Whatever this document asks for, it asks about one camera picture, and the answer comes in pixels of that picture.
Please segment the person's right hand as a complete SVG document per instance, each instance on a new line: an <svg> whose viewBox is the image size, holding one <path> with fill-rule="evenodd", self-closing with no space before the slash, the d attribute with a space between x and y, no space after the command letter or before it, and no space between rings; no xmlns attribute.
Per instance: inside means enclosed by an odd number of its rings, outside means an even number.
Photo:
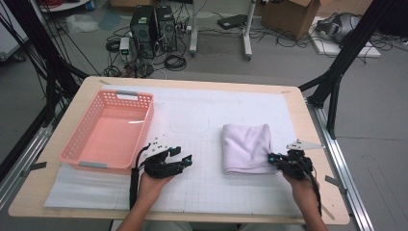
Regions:
<svg viewBox="0 0 408 231"><path fill-rule="evenodd" d="M291 185L294 202L301 210L317 209L318 198L314 191L313 184L309 180L298 180L287 174L283 174L283 176Z"/></svg>

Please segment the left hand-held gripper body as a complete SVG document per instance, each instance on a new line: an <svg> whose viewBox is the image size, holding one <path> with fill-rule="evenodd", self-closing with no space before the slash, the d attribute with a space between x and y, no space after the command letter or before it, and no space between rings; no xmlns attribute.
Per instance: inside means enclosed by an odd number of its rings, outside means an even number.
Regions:
<svg viewBox="0 0 408 231"><path fill-rule="evenodd" d="M141 152L141 164L144 166L144 172L156 179L162 179L182 173L183 169L176 168L177 162L166 162L166 151L170 147L171 146L162 143L158 138L155 138L150 144L148 144L146 149Z"/></svg>

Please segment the lavender printed towel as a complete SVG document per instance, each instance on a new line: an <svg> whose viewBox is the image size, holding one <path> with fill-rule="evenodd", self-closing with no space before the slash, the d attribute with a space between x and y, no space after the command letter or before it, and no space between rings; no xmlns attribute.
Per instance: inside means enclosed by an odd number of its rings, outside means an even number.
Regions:
<svg viewBox="0 0 408 231"><path fill-rule="evenodd" d="M225 174L274 174L268 162L271 153L269 126L225 124L221 131Z"/></svg>

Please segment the white-framed desk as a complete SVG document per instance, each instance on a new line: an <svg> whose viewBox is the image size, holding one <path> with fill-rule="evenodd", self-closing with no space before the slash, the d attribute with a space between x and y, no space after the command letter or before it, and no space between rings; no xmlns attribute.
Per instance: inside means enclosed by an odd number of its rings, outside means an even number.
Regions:
<svg viewBox="0 0 408 231"><path fill-rule="evenodd" d="M190 53L194 57L197 52L198 43L198 26L197 26L197 14L199 9L195 3L196 0L192 0L192 25L191 25L191 39L190 39ZM247 13L246 22L242 29L242 42L244 48L244 57L250 61L252 59L252 47L250 42L250 29L252 24L253 15L256 8L256 0L249 0L249 8Z"/></svg>

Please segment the white box with green display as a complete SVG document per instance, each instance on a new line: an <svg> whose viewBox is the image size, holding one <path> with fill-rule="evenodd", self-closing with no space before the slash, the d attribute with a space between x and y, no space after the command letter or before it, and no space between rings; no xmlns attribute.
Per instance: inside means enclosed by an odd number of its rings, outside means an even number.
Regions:
<svg viewBox="0 0 408 231"><path fill-rule="evenodd" d="M119 44L119 52L121 55L122 61L125 63L130 62L130 39L129 38L121 38Z"/></svg>

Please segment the white cabinet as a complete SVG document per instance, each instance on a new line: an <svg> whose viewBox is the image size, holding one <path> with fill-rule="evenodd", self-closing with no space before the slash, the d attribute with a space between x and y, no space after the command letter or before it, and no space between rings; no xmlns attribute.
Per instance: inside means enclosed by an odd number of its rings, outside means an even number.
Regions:
<svg viewBox="0 0 408 231"><path fill-rule="evenodd" d="M16 39L5 28L2 21L14 29L24 41L28 39L8 7L5 4L0 4L0 62L6 61L20 47Z"/></svg>

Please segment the black metal frame post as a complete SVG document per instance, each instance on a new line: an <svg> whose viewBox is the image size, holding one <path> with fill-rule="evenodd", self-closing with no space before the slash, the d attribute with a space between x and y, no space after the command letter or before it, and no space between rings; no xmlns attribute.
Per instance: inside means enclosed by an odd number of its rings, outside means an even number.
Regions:
<svg viewBox="0 0 408 231"><path fill-rule="evenodd" d="M322 109L327 98L330 98L326 130L335 140L335 123L341 81L351 64L358 57L378 26L401 0L372 0L357 27L345 42L339 55L330 67L319 77L299 86L301 91L316 87L307 102L315 108Z"/></svg>
<svg viewBox="0 0 408 231"><path fill-rule="evenodd" d="M0 0L0 6L2 4L8 7L43 60L44 66L29 57L37 74L46 81L43 111L44 123L49 124L55 117L58 102L62 98L71 100L77 93L80 85L74 77L85 80L89 75L67 62L59 53L30 0Z"/></svg>

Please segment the brown cardboard box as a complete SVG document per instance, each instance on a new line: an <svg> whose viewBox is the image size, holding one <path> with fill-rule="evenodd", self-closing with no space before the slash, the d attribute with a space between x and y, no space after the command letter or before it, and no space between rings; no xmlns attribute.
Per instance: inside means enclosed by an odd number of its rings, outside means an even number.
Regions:
<svg viewBox="0 0 408 231"><path fill-rule="evenodd" d="M152 5L155 0L110 0L112 7L130 8L137 5Z"/></svg>

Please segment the pink plastic basket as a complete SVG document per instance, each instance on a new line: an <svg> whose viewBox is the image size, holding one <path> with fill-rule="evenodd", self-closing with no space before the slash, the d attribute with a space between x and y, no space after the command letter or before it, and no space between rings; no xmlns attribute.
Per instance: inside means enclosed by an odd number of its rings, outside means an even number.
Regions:
<svg viewBox="0 0 408 231"><path fill-rule="evenodd" d="M154 115L151 93L100 90L91 100L60 161L80 170L130 174Z"/></svg>

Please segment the aluminium rail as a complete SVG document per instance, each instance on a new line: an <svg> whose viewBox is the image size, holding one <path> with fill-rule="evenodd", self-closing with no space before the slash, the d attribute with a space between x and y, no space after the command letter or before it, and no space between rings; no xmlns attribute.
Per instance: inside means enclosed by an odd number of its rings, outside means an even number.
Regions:
<svg viewBox="0 0 408 231"><path fill-rule="evenodd" d="M0 211L11 201L17 188L28 177L21 177L20 172L37 162L53 132L54 128L51 126L40 127L35 134L21 146L19 156L0 181Z"/></svg>
<svg viewBox="0 0 408 231"><path fill-rule="evenodd" d="M325 145L329 165L334 171L335 179L340 180L347 188L347 194L342 194L342 196L349 217L359 231L374 231L370 216L354 183L340 145L336 139L331 137L326 128L327 115L324 109L316 108L310 103L307 103L307 108L318 130L320 140Z"/></svg>

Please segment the large open cardboard box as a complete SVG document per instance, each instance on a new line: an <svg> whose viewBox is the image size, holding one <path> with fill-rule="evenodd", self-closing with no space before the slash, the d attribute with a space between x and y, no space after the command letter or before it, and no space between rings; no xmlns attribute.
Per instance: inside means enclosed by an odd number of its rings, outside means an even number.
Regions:
<svg viewBox="0 0 408 231"><path fill-rule="evenodd" d="M308 34L320 8L320 0L269 0L261 24L291 39Z"/></svg>

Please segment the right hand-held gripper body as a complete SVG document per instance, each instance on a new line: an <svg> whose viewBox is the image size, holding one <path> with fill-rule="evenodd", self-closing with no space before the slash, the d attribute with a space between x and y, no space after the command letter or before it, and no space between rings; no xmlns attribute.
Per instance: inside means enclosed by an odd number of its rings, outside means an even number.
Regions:
<svg viewBox="0 0 408 231"><path fill-rule="evenodd" d="M296 140L287 145L286 155L279 156L278 169L298 180L309 177L314 168L311 159L305 156L305 150L323 148L322 144Z"/></svg>

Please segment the black ribbed panel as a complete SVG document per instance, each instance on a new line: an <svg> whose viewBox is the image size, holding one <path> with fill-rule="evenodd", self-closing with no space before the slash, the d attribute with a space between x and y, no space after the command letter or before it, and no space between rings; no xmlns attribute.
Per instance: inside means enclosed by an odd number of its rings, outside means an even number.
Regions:
<svg viewBox="0 0 408 231"><path fill-rule="evenodd" d="M400 0L378 27L385 35L408 38L408 0Z"/></svg>

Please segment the grey rounded device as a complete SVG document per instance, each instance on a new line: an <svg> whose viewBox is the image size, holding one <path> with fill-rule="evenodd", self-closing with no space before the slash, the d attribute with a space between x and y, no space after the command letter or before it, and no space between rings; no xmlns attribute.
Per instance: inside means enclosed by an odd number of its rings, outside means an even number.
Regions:
<svg viewBox="0 0 408 231"><path fill-rule="evenodd" d="M354 31L359 21L360 18L353 13L333 13L318 21L316 31L324 32L336 43L342 43Z"/></svg>

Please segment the white foam board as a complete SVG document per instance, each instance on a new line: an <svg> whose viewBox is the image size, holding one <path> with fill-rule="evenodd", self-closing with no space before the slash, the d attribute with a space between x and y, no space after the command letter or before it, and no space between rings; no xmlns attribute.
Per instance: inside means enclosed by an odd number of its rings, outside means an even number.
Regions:
<svg viewBox="0 0 408 231"><path fill-rule="evenodd" d="M341 51L340 45L333 39L327 36L324 32L317 32L317 22L321 20L320 16L316 16L313 20L312 26L309 29L309 36L314 44L316 51L320 55L327 55L330 57L337 57ZM367 42L366 46L358 54L359 58L380 58L380 52L370 43Z"/></svg>

